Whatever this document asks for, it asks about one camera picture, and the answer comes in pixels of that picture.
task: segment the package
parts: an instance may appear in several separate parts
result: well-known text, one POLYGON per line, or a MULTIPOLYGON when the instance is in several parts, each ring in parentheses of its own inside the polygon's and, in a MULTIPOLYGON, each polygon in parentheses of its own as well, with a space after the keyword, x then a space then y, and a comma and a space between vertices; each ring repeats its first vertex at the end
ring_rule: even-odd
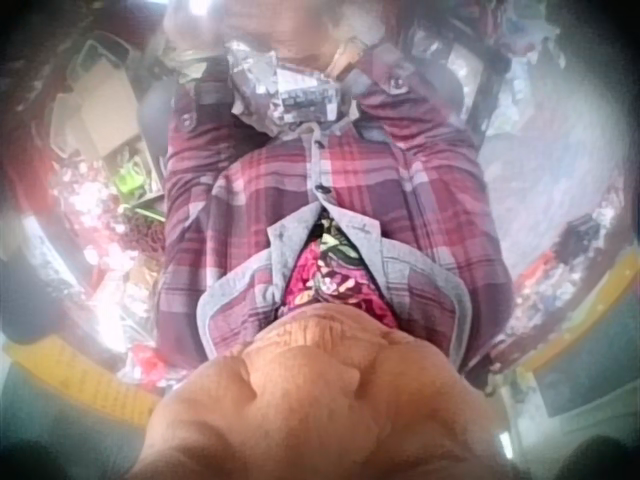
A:
POLYGON ((337 119, 340 87, 323 74, 237 41, 229 42, 227 51, 236 93, 233 113, 256 129, 276 136, 303 122, 337 119))

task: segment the pink floral fabric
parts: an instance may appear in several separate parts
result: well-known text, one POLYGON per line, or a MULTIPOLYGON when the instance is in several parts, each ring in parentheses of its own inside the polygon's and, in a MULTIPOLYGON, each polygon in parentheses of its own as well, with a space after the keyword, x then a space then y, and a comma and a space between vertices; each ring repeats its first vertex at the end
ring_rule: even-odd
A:
POLYGON ((311 238, 298 258, 278 316, 315 303, 340 303, 397 328, 358 250, 328 213, 323 213, 311 238))

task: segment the person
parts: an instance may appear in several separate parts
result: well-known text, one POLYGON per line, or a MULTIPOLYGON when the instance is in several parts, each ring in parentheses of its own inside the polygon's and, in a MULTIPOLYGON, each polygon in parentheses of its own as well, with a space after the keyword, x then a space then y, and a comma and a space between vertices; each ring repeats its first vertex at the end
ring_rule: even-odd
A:
POLYGON ((333 40, 317 8, 169 8, 170 37, 214 55, 174 97, 157 303, 160 351, 197 370, 131 479, 507 475, 461 376, 512 302, 476 147, 396 48, 333 40), (234 35, 333 77, 360 120, 244 124, 215 56, 234 35))

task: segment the shirt sleeve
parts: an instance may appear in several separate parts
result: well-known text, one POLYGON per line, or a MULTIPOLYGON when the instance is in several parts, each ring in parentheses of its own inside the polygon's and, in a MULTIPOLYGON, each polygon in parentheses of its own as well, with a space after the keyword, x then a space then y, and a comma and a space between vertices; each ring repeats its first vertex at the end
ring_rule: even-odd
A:
POLYGON ((343 87, 361 112, 382 127, 409 165, 419 162, 429 179, 425 211, 432 243, 454 256, 449 266, 465 283, 472 323, 463 367, 484 356, 511 316, 513 291, 502 259, 475 143, 439 99, 433 86, 389 44, 366 50, 343 87))
POLYGON ((173 100, 165 178, 165 274, 156 304, 158 349, 185 368, 206 360, 196 308, 206 285, 207 215, 211 190, 233 162, 264 144, 264 136, 231 113, 233 91, 225 57, 203 77, 180 85, 173 100))

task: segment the plaid shirt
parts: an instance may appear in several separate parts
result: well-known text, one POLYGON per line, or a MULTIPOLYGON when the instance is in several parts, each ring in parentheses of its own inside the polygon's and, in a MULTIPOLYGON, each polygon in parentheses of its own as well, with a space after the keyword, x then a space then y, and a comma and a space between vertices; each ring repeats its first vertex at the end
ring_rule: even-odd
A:
POLYGON ((321 206, 367 252, 399 328, 447 354, 460 337, 463 371, 486 354, 510 316, 511 279, 474 143, 433 87, 382 44, 343 82, 362 128, 347 119, 269 141, 231 114, 224 63, 174 99, 156 312, 165 358, 195 367, 275 321, 321 206))

